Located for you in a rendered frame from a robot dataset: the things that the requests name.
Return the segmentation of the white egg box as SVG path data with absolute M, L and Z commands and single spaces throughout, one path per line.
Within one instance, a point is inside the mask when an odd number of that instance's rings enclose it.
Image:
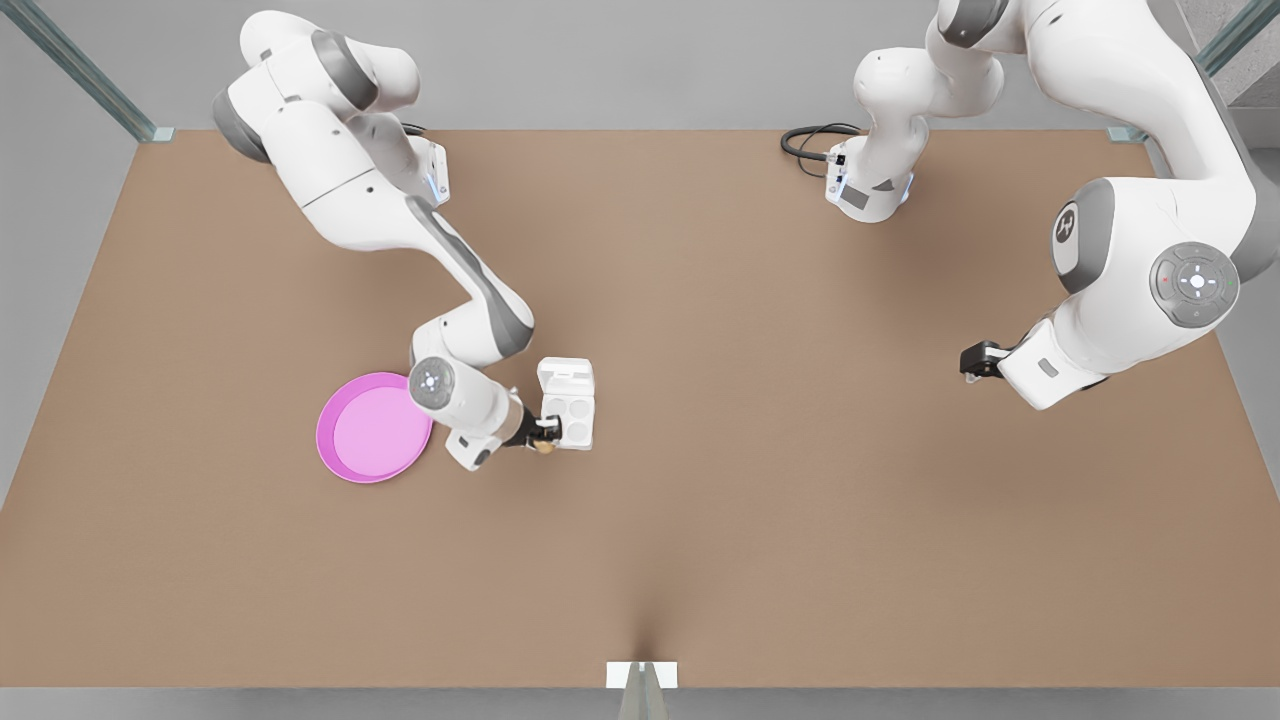
M 593 395 L 544 395 L 543 416 L 559 418 L 557 448 L 589 451 L 594 441 L 596 402 Z

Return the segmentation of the white egg box lid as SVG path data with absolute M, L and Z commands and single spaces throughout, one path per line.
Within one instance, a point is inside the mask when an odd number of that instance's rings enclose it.
M 544 357 L 538 364 L 538 379 L 544 396 L 593 397 L 595 375 L 585 357 Z

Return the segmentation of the pink round plate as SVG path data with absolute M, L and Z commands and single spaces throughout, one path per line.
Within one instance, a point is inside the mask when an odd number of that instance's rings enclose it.
M 357 377 L 325 402 L 315 443 L 325 468 L 343 480 L 371 484 L 415 464 L 426 448 L 433 420 L 411 398 L 406 375 L 376 372 Z

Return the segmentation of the silver frame post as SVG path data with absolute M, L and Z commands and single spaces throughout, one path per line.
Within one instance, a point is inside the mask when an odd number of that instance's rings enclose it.
M 0 0 L 0 13 L 138 143 L 169 143 L 174 140 L 175 129 L 156 126 L 147 118 L 35 0 Z
M 623 692 L 617 720 L 671 720 L 664 691 L 677 687 L 675 661 L 605 664 L 605 688 Z
M 1251 149 L 1280 150 L 1280 0 L 1146 0 L 1190 54 Z

